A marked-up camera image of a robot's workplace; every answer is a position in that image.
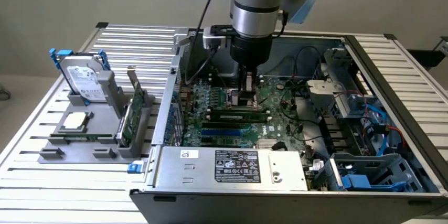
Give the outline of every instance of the blue latch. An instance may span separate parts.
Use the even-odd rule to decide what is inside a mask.
[[[56,56],[56,54],[54,54],[54,52],[56,52],[56,48],[49,49],[48,52],[49,52],[49,58],[50,58],[50,60],[54,62],[54,66],[56,66],[56,68],[57,68],[58,70],[61,70],[61,65],[58,64],[57,56]]]
[[[101,49],[97,54],[100,55],[101,60],[102,60],[102,68],[104,68],[104,70],[109,70],[110,71],[110,65],[109,65],[109,61],[106,60],[106,54],[105,54],[104,50]]]
[[[73,54],[73,50],[69,50],[69,49],[61,49],[56,53],[56,55],[58,55],[58,56],[70,56],[72,54]]]
[[[129,174],[138,174],[142,172],[144,162],[141,160],[133,161],[128,165],[128,173]]]

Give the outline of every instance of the gray wall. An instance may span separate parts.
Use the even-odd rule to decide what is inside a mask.
[[[194,26],[205,0],[0,0],[0,74],[56,76],[50,47],[77,49],[97,22]],[[204,24],[226,23],[229,0],[213,0]],[[445,0],[317,0],[288,29],[393,33],[430,48],[448,34]]]

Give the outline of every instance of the black connector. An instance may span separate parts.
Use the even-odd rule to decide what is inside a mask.
[[[373,133],[374,134],[384,134],[384,135],[388,135],[389,132],[390,132],[390,129],[386,125],[384,124],[374,124],[373,127]]]
[[[297,133],[300,134],[301,132],[302,132],[302,124],[298,124]]]
[[[313,148],[309,145],[305,145],[305,158],[308,160],[313,159]]]
[[[201,143],[212,143],[213,138],[212,137],[201,137]]]
[[[277,142],[274,145],[272,145],[272,147],[270,147],[270,149],[273,150],[273,151],[277,151],[277,150],[280,150],[280,149],[284,149],[285,151],[288,150],[288,147],[286,147],[286,144],[285,144],[285,142]]]

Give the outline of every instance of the black pcie slot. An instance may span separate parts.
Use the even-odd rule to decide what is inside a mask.
[[[210,148],[241,148],[238,145],[201,144],[201,147]]]
[[[210,122],[266,123],[269,114],[265,111],[210,109],[206,116]]]
[[[240,123],[202,123],[202,128],[209,129],[241,129],[242,125]]]

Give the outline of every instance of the warning label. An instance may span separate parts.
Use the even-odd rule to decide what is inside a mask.
[[[214,151],[214,180],[220,183],[261,183],[256,151]]]

